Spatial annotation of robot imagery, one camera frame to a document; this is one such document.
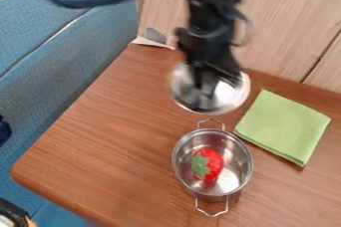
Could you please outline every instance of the red strawberry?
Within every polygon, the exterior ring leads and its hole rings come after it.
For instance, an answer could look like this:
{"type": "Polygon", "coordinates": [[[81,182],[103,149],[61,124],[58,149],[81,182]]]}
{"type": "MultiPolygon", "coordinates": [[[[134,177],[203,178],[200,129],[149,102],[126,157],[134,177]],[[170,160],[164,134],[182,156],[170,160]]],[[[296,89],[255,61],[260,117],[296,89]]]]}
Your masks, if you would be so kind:
{"type": "Polygon", "coordinates": [[[222,168],[221,155],[210,148],[199,149],[191,159],[191,171],[196,177],[205,181],[217,179],[222,168]]]}

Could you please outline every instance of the table surface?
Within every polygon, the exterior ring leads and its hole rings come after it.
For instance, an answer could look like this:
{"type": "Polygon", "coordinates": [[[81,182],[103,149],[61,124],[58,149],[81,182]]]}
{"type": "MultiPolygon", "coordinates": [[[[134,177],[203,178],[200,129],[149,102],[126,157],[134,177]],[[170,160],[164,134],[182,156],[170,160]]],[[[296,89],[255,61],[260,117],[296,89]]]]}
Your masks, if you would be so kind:
{"type": "Polygon", "coordinates": [[[174,51],[129,46],[14,165],[13,179],[108,226],[341,226],[341,95],[254,71],[247,71],[247,102],[218,117],[228,130],[261,89],[332,121],[305,168],[247,143],[254,173],[238,202],[213,219],[194,209],[172,172],[171,152],[207,116],[171,100],[167,74],[179,60],[174,51]]]}

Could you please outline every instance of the blue seat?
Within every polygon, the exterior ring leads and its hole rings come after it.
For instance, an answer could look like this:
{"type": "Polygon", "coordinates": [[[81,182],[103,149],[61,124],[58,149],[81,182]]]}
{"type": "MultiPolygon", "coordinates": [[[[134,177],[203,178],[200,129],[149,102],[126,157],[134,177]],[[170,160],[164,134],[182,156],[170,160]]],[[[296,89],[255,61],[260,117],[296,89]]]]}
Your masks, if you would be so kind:
{"type": "Polygon", "coordinates": [[[136,0],[65,9],[46,0],[0,0],[0,114],[13,134],[0,147],[0,197],[38,226],[85,226],[84,219],[15,184],[13,163],[131,42],[136,0]]]}

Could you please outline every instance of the green cloth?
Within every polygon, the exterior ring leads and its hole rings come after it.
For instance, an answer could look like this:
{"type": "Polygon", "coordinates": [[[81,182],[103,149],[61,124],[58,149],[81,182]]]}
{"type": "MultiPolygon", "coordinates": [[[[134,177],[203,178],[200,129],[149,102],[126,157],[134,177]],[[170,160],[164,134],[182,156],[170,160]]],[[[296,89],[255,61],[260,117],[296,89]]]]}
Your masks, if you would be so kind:
{"type": "Polygon", "coordinates": [[[263,90],[234,133],[304,166],[329,121],[322,113],[263,90]]]}

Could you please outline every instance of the stainless steel pot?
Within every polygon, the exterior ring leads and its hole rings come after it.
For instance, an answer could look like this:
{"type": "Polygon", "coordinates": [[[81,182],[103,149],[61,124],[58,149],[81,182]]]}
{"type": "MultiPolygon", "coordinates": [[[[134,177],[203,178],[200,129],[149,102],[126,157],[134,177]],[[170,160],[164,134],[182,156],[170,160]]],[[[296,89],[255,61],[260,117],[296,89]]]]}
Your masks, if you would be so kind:
{"type": "Polygon", "coordinates": [[[183,136],[172,152],[172,168],[178,180],[195,197],[195,208],[208,217],[215,217],[228,212],[228,199],[236,194],[249,181],[253,171],[250,151],[234,134],[225,131],[225,124],[209,118],[200,121],[197,129],[183,136]],[[221,130],[201,128],[207,121],[221,124],[221,130]],[[212,184],[194,178],[191,171],[191,158],[200,148],[210,147],[219,152],[224,160],[224,168],[212,184]],[[208,213],[198,206],[198,201],[225,201],[225,209],[214,214],[208,213]]]}

